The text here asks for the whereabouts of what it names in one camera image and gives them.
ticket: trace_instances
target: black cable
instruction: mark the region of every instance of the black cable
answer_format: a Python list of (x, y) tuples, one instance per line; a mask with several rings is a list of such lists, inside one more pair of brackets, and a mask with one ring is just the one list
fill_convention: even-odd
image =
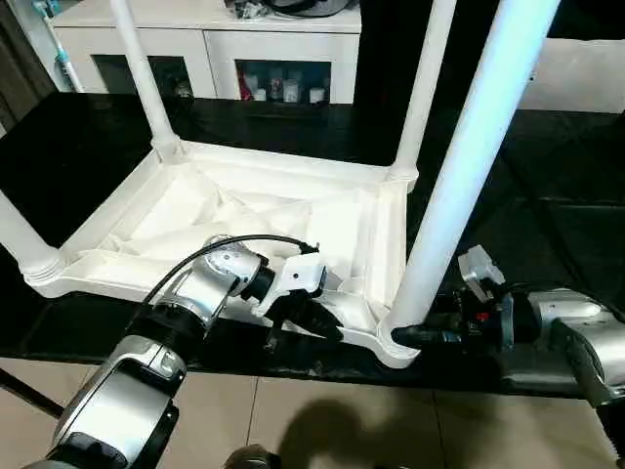
[(178, 264), (176, 264), (167, 274), (165, 274), (165, 276), (147, 294), (146, 298), (144, 298), (144, 301), (142, 301), (141, 303), (142, 306), (149, 304), (149, 302), (154, 298), (154, 296), (156, 296), (156, 294), (161, 290), (161, 288), (165, 286), (165, 284), (169, 280), (171, 280), (171, 278), (175, 274), (177, 274), (183, 267), (185, 267), (189, 262), (197, 259), (200, 256), (203, 256), (204, 254), (208, 254), (209, 252), (215, 249), (218, 249), (220, 247), (226, 246), (228, 244), (233, 244), (235, 242), (242, 242), (242, 241), (261, 240), (261, 239), (266, 239), (270, 241), (282, 241), (282, 242), (287, 242), (289, 244), (295, 244), (296, 246), (300, 248), (300, 250), (302, 251), (302, 254), (306, 254), (310, 252), (318, 252), (318, 249), (310, 246), (309, 244), (303, 241), (300, 241), (299, 239), (296, 239), (290, 236), (280, 236), (278, 234), (245, 234), (242, 236), (233, 236), (233, 237), (228, 237), (226, 239), (221, 239), (219, 241), (215, 241), (206, 246), (201, 247), (197, 251), (188, 255), (185, 259), (180, 261)]

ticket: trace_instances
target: glass cabinet door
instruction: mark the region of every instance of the glass cabinet door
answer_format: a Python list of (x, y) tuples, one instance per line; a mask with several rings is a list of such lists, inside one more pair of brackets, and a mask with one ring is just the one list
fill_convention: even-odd
[(243, 101), (329, 102), (330, 62), (235, 60), (234, 63)]
[[(126, 56), (96, 54), (92, 55), (92, 58), (109, 93), (137, 94)], [(148, 56), (147, 61), (152, 73), (154, 73), (156, 86), (158, 86), (158, 91), (162, 96), (193, 96), (184, 58)]]

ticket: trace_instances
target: wall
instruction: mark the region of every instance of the wall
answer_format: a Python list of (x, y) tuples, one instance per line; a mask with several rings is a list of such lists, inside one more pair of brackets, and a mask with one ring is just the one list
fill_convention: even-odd
[(520, 108), (622, 112), (625, 40), (547, 39)]

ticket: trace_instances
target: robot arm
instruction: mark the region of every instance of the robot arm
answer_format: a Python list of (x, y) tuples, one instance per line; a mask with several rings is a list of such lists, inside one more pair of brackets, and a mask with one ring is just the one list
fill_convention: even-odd
[(565, 285), (509, 284), (481, 246), (460, 256), (459, 267), (469, 288), (456, 292), (446, 313), (395, 329), (395, 341), (420, 349), (499, 351), (532, 343), (561, 352), (625, 467), (625, 322), (619, 312)]
[(276, 274), (241, 243), (195, 259), (133, 321), (108, 360), (65, 408), (52, 450), (30, 467), (126, 469), (156, 466), (178, 419), (173, 398), (189, 361), (229, 296), (270, 313), (280, 298), (320, 291), (318, 252), (288, 258)]

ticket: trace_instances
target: white plastic furniture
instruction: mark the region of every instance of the white plastic furniture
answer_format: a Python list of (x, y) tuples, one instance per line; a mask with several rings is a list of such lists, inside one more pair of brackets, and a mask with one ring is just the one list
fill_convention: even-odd
[[(454, 0), (433, 6), (399, 152), (388, 168), (181, 141), (126, 0), (110, 3), (153, 150), (60, 249), (0, 197), (0, 242), (25, 281), (47, 297), (79, 290), (141, 300), (210, 235), (289, 234), (320, 243), (344, 341), (369, 348), (391, 367), (414, 361), (419, 351), (396, 344), (391, 331), (426, 317), (559, 0), (501, 1), (407, 266), (406, 194), (417, 177)], [(274, 265), (292, 254), (276, 243), (250, 247)], [(224, 315), (269, 325), (241, 301), (229, 302)]]

